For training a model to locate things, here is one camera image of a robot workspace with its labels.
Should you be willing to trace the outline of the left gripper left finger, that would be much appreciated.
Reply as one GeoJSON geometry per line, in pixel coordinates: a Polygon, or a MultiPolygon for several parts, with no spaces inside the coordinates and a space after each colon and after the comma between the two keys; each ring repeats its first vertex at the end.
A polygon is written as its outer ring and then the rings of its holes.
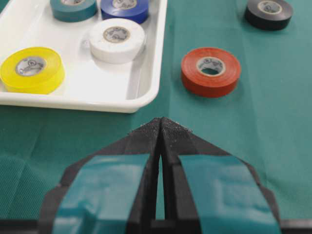
{"type": "Polygon", "coordinates": [[[156,216],[160,119],[68,166],[39,215],[41,234],[149,234],[156,216]]]}

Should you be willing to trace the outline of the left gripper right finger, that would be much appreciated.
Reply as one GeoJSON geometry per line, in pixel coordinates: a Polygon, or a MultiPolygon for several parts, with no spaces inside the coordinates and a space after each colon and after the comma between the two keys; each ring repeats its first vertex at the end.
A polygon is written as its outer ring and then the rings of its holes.
{"type": "Polygon", "coordinates": [[[165,218],[177,234],[278,234],[278,205],[243,160],[161,119],[165,218]]]}

